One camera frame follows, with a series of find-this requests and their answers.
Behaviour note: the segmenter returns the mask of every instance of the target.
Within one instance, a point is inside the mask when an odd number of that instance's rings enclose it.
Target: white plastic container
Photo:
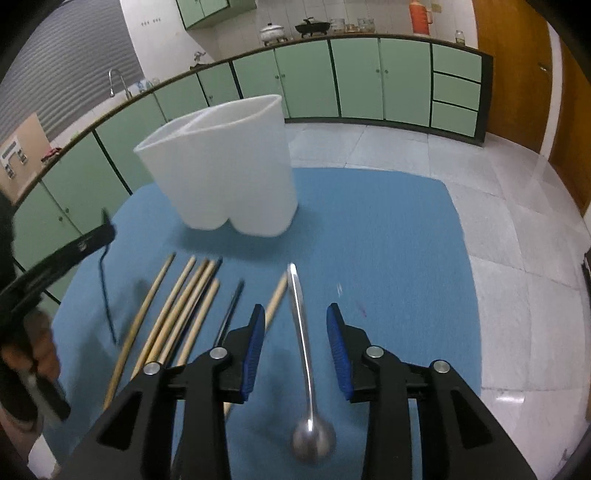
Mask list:
[[[279,95],[173,120],[134,151],[191,228],[277,236],[297,209]]]

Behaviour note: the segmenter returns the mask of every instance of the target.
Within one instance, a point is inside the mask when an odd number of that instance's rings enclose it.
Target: blue gripper pad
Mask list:
[[[242,385],[240,393],[244,401],[248,400],[248,395],[255,386],[256,369],[258,368],[259,358],[261,357],[262,341],[265,338],[265,309],[260,307],[256,316],[255,324],[252,328],[252,334],[246,350],[246,357],[242,364]]]
[[[326,309],[326,331],[329,335],[330,349],[332,350],[339,388],[344,393],[345,399],[350,400],[353,396],[351,360],[347,354],[343,332],[340,329],[332,306]]]

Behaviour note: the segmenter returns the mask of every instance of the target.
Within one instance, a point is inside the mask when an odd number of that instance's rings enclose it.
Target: cabinet door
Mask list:
[[[63,156],[43,183],[82,233],[101,224],[103,208],[113,216],[129,198],[92,133]]]
[[[377,38],[331,40],[341,116],[384,118]]]
[[[221,63],[200,71],[198,75],[209,106],[240,99],[229,64]]]
[[[189,75],[154,92],[167,121],[207,107],[197,75]]]
[[[382,38],[379,49],[384,86],[384,118],[428,127],[431,109],[429,43]]]
[[[39,183],[14,215],[14,258],[26,269],[75,240],[80,233]],[[58,299],[66,292],[74,271],[49,288]]]
[[[275,50],[290,116],[339,116],[329,46],[313,41]]]
[[[181,12],[185,28],[205,17],[199,0],[177,0],[178,10]]]
[[[222,8],[226,8],[228,6],[228,2],[226,0],[201,0],[201,2],[203,7],[203,15],[205,16],[214,14],[215,12],[218,12]]]
[[[134,148],[165,123],[156,98],[148,95],[96,128],[111,160],[133,192],[154,181]]]
[[[276,93],[283,95],[279,69],[272,50],[262,51],[234,60],[234,70],[244,98]],[[283,99],[283,115],[289,118],[285,98]]]

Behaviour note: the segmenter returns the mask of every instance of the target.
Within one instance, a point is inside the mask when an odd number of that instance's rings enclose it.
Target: spoon handle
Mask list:
[[[300,345],[301,366],[304,370],[304,381],[306,383],[308,414],[311,418],[316,410],[316,399],[314,395],[314,377],[312,374],[312,363],[310,359],[308,323],[306,320],[306,308],[304,307],[304,296],[301,290],[300,279],[297,274],[296,266],[293,263],[289,264],[287,267],[287,285],[290,291],[291,314],[295,323],[298,344]]]

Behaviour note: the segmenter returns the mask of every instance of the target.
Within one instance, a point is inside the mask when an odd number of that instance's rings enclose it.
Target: tiled floor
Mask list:
[[[292,165],[400,170],[443,181],[464,229],[482,337],[482,400],[551,479],[588,427],[591,238],[545,159],[488,135],[483,148],[433,135],[286,125]]]

